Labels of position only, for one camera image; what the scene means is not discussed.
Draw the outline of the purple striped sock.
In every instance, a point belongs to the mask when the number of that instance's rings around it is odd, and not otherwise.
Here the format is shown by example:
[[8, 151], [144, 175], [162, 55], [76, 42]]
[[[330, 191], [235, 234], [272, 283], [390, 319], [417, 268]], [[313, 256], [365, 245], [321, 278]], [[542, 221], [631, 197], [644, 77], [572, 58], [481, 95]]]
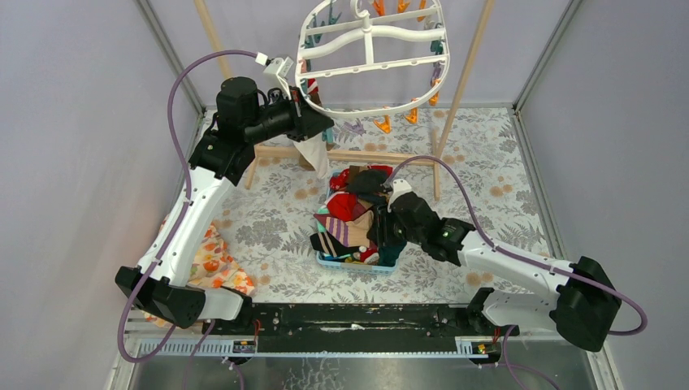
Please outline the purple striped sock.
[[318, 223], [345, 247], [359, 247], [357, 233], [345, 221], [329, 214], [315, 214]]

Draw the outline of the white oval clip hanger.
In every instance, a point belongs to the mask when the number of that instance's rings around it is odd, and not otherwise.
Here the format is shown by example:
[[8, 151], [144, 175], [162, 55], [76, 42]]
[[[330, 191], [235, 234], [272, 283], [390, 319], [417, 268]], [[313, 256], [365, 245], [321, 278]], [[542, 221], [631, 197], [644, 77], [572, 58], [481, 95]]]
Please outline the white oval clip hanger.
[[[311, 108], [332, 118], [354, 118], [358, 115], [389, 116], [404, 111], [413, 111], [427, 103], [434, 106], [437, 103], [444, 78], [449, 73], [451, 54], [447, 48], [448, 38], [444, 23], [444, 13], [440, 2], [421, 1], [419, 8], [410, 11], [404, 1], [398, 2], [395, 14], [385, 13], [383, 1], [372, 1], [376, 15], [360, 6], [359, 1], [351, 1], [349, 10], [353, 19], [341, 22], [339, 16], [328, 16], [328, 20], [318, 22], [317, 16], [323, 11], [330, 11], [334, 1], [322, 1], [306, 17], [300, 31], [301, 44], [297, 49], [297, 62], [294, 80], [300, 86], [306, 87], [308, 81], [334, 76], [358, 75], [364, 72], [390, 71], [402, 67], [420, 67], [430, 64], [433, 73], [429, 89], [422, 95], [414, 97], [410, 102], [399, 106], [382, 106], [366, 110], [333, 110], [320, 103], [310, 102]], [[411, 43], [427, 43], [431, 46], [428, 56], [404, 57], [382, 61], [377, 52], [383, 47], [375, 43], [376, 38], [393, 39]], [[314, 59], [330, 56], [336, 51], [361, 42], [364, 62], [351, 66], [339, 66], [314, 71], [310, 64]]]

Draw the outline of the red white striped sock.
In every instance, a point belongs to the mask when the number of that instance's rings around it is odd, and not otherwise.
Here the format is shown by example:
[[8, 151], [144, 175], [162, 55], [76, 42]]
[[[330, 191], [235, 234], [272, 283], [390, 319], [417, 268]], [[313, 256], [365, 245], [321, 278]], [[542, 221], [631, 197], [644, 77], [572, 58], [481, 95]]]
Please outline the red white striped sock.
[[322, 105], [322, 100], [319, 95], [319, 85], [315, 78], [306, 79], [303, 83], [305, 87], [305, 92], [307, 93], [310, 100], [318, 106]]

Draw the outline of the tan brown sock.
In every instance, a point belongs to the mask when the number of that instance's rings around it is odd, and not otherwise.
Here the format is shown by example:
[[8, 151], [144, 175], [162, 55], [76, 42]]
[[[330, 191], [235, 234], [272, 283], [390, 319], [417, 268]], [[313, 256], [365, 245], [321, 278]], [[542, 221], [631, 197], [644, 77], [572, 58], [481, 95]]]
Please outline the tan brown sock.
[[303, 154], [299, 154], [298, 166], [305, 171], [315, 171], [314, 166], [305, 158]]

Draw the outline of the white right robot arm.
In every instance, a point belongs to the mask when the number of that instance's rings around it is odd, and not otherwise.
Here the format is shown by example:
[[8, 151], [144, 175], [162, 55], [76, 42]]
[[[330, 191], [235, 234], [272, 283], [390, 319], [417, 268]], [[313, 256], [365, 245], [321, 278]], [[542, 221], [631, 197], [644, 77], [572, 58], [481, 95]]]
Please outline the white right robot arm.
[[487, 271], [527, 292], [481, 288], [466, 312], [467, 327], [485, 335], [494, 327], [512, 325], [557, 332], [572, 345], [590, 352], [602, 349], [622, 301], [610, 278], [594, 259], [577, 262], [516, 259], [526, 252], [511, 245], [490, 246], [476, 227], [460, 219], [441, 218], [425, 200], [407, 193], [391, 207], [372, 208], [368, 236], [381, 249], [406, 243], [440, 262]]

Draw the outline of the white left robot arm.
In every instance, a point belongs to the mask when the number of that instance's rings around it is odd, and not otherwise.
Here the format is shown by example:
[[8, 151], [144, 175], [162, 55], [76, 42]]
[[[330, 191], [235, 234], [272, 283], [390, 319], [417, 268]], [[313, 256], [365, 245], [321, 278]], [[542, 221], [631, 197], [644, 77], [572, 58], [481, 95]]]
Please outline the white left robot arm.
[[234, 334], [249, 329], [248, 297], [231, 288], [189, 284], [193, 259], [229, 189], [255, 159], [254, 146], [274, 137], [318, 141], [332, 118], [315, 110], [297, 87], [261, 92], [249, 77], [225, 80], [216, 96], [216, 129], [208, 129], [189, 159], [185, 184], [162, 230], [135, 267], [122, 266], [115, 283], [128, 307], [179, 328], [220, 320]]

